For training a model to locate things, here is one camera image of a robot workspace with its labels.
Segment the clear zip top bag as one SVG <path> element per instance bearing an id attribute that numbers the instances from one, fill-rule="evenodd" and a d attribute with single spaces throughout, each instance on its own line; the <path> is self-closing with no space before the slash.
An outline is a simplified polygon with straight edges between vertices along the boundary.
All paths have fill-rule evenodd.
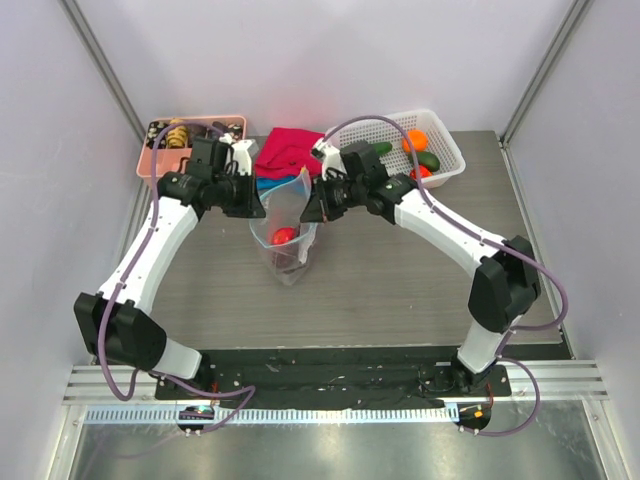
<path id="1" fill-rule="evenodd" d="M 266 217 L 249 221 L 262 261 L 285 286 L 306 272 L 316 243 L 319 225 L 300 221 L 311 187 L 311 176 L 303 167 L 296 177 L 262 192 L 259 199 Z"/>

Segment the orange fruit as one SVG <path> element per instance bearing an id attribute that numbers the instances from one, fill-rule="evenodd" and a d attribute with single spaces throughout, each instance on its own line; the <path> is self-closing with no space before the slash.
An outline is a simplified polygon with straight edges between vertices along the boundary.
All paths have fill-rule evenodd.
<path id="1" fill-rule="evenodd" d="M 420 130 L 410 130 L 407 132 L 409 141 L 406 139 L 402 140 L 402 148 L 406 153 L 411 151 L 410 144 L 413 145 L 413 148 L 416 152 L 426 151 L 429 146 L 429 138 L 427 134 Z"/>

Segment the purple grape bunch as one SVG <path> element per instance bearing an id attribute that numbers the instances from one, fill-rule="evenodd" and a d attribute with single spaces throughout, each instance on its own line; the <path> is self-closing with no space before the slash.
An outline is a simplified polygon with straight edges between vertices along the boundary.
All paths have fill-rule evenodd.
<path id="1" fill-rule="evenodd" d="M 310 254 L 307 249 L 287 247 L 271 251 L 269 265 L 276 275 L 293 275 L 304 272 L 308 267 L 309 259 Z"/>

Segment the green cucumber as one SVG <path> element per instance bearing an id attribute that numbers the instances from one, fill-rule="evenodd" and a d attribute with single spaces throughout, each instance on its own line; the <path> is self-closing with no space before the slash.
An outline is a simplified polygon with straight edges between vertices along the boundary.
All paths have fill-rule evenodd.
<path id="1" fill-rule="evenodd" d="M 389 154 L 393 150 L 390 142 L 378 142 L 373 144 L 373 148 L 379 157 Z"/>

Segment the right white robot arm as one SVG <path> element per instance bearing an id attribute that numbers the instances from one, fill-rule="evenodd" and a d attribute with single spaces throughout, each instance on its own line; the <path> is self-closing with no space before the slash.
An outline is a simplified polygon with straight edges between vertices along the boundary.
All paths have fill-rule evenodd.
<path id="1" fill-rule="evenodd" d="M 303 223 L 327 223 L 349 209 L 365 208 L 392 225 L 427 240 L 471 278 L 468 310 L 473 318 L 451 362 L 451 382 L 462 394 L 483 388 L 510 327 L 540 295 L 530 242 L 488 234 L 437 202 L 412 177 L 389 175 L 374 147 L 358 141 L 338 149 L 324 140 L 312 147 L 322 172 L 312 182 Z"/>

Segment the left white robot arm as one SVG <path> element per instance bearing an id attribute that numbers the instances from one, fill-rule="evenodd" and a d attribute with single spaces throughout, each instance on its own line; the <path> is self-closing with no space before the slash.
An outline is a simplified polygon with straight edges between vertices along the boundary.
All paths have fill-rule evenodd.
<path id="1" fill-rule="evenodd" d="M 156 183 L 146 220 L 114 273 L 95 294 L 82 293 L 74 314 L 88 351 L 103 362 L 178 377 L 190 398 L 205 397 L 213 385 L 202 353 L 169 338 L 151 317 L 164 275 L 203 215 L 218 208 L 230 218 L 260 219 L 253 140 L 198 137 L 181 171 Z"/>

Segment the red apple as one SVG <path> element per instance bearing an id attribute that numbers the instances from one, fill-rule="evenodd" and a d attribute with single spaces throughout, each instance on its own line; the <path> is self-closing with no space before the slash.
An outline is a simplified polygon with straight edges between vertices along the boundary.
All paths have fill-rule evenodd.
<path id="1" fill-rule="evenodd" d="M 294 241 L 298 236 L 298 229 L 294 227 L 282 227 L 277 229 L 271 236 L 272 245 L 285 245 Z"/>

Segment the green avocado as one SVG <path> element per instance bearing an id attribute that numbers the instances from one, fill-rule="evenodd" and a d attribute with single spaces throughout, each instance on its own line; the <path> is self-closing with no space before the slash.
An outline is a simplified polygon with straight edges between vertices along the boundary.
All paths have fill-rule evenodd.
<path id="1" fill-rule="evenodd" d="M 419 164 L 421 167 L 426 168 L 431 173 L 438 172 L 441 168 L 441 163 L 439 158 L 432 152 L 429 151 L 417 151 L 416 158 L 417 161 L 414 161 L 413 155 L 411 153 L 407 154 L 408 160 L 411 165 L 415 163 Z"/>

